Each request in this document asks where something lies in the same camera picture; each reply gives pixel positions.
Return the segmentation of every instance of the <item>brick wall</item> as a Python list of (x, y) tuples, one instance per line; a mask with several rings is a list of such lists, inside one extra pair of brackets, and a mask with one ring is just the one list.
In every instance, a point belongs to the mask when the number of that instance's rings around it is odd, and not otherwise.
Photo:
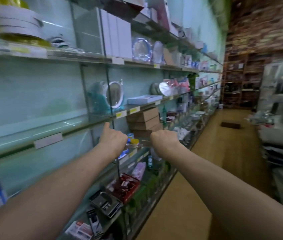
[(226, 56), (283, 50), (283, 0), (258, 0), (232, 12)]

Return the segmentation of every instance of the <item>wooden floor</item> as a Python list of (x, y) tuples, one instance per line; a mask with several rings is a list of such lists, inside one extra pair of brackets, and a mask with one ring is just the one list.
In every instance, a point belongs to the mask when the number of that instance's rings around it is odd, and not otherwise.
[[(244, 120), (250, 111), (221, 110), (208, 122), (192, 151), (271, 196), (271, 178), (260, 155), (256, 129)], [(220, 127), (240, 121), (242, 129)], [(137, 240), (231, 239), (185, 178), (177, 173)]]

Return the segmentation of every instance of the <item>fist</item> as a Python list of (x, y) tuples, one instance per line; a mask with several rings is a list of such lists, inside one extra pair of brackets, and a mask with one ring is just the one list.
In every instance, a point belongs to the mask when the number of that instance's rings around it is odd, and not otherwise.
[(109, 153), (109, 158), (113, 161), (124, 150), (127, 140), (127, 135), (121, 131), (109, 128), (109, 122), (106, 122), (98, 145), (101, 145)]
[(164, 160), (168, 160), (177, 147), (181, 144), (177, 133), (170, 130), (159, 130), (150, 135), (150, 140), (157, 155)]

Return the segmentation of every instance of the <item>forearm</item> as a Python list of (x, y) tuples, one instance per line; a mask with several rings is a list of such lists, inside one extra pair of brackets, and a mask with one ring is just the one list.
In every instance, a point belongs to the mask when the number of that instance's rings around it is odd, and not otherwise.
[(169, 155), (211, 213), (236, 237), (283, 239), (281, 204), (181, 144)]
[(0, 239), (55, 239), (110, 159), (99, 145), (0, 208)]

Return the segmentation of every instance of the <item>floor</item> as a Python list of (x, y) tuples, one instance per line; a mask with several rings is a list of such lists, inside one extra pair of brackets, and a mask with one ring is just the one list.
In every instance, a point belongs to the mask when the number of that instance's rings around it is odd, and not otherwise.
[[(217, 111), (192, 152), (272, 196), (271, 178), (260, 155), (256, 129), (244, 119), (249, 113), (247, 110)], [(239, 121), (242, 128), (220, 127), (222, 120)], [(185, 178), (177, 173), (136, 239), (223, 240), (231, 237)]]

